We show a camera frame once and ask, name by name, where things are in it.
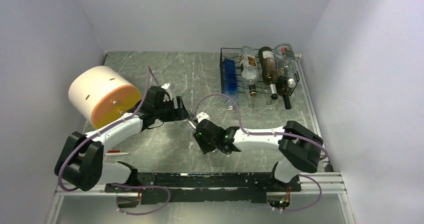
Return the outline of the clear bottle with label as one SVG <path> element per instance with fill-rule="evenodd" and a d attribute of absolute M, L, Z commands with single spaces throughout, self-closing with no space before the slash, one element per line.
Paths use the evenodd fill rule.
<path fill-rule="evenodd" d="M 241 80 L 248 88 L 248 94 L 250 96 L 256 96 L 256 82 L 258 81 L 260 75 L 255 58 L 255 50 L 251 47 L 243 46 L 240 50 L 239 57 Z"/>

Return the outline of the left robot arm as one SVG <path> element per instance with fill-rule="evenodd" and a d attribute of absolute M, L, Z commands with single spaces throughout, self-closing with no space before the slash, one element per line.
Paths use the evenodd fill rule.
<path fill-rule="evenodd" d="M 106 163 L 106 153 L 127 138 L 151 128 L 156 120 L 174 122 L 193 117 L 181 96 L 172 97 L 164 87 L 150 87 L 123 117 L 96 131 L 68 136 L 54 168 L 59 185 L 65 191 L 88 191 L 97 184 L 118 183 L 124 191 L 135 190 L 139 183 L 137 169 L 122 161 Z M 63 181 L 72 184 L 73 189 L 65 187 Z"/>

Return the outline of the clear round bottle white cap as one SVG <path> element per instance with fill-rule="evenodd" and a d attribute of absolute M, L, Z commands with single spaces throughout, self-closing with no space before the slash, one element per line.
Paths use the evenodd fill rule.
<path fill-rule="evenodd" d="M 183 129 L 184 133 L 186 133 L 190 139 L 194 139 L 193 134 L 196 131 L 197 127 L 196 120 L 186 119 L 180 123 L 180 127 Z"/>

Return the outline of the clear slim glass bottle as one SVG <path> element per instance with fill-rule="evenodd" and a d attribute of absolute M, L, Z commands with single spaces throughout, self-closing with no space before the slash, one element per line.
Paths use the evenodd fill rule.
<path fill-rule="evenodd" d="M 268 89 L 264 89 L 264 94 L 265 94 L 265 102 L 267 105 L 271 105 L 272 104 L 272 99 L 271 99 L 271 95 Z"/>

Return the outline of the small clear glass bottle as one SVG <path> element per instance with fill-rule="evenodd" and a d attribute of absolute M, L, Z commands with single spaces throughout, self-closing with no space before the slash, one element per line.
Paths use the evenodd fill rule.
<path fill-rule="evenodd" d="M 254 96 L 249 96 L 248 97 L 248 107 L 249 108 L 254 108 L 255 107 L 255 97 Z"/>

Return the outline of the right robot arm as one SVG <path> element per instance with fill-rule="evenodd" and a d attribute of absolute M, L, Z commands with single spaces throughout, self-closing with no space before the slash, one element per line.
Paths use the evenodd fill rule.
<path fill-rule="evenodd" d="M 283 155 L 270 177 L 270 185 L 281 191 L 298 174 L 316 173 L 323 152 L 323 139 L 296 121 L 271 129 L 223 129 L 207 119 L 200 121 L 193 133 L 203 154 L 216 149 L 225 154 L 251 149 L 277 150 Z"/>

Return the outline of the dark green wine bottle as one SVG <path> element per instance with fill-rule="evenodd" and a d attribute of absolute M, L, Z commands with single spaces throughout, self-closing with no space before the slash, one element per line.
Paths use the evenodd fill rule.
<path fill-rule="evenodd" d="M 284 107 L 286 110 L 291 109 L 292 105 L 290 102 L 290 88 L 288 87 L 287 80 L 285 77 L 279 76 L 276 83 L 277 93 L 283 98 Z"/>
<path fill-rule="evenodd" d="M 262 80 L 269 87 L 270 98 L 276 100 L 278 98 L 278 92 L 276 83 L 279 79 L 279 74 L 273 54 L 273 50 L 270 47 L 262 47 L 258 51 L 259 62 L 262 69 Z"/>

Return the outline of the dark green wine bottle front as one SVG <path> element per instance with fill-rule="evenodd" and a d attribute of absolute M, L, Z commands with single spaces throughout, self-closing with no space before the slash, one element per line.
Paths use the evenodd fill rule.
<path fill-rule="evenodd" d="M 292 105 L 290 102 L 290 88 L 288 87 L 287 80 L 285 77 L 279 76 L 276 83 L 277 93 L 283 98 L 284 107 L 286 110 L 291 109 Z"/>

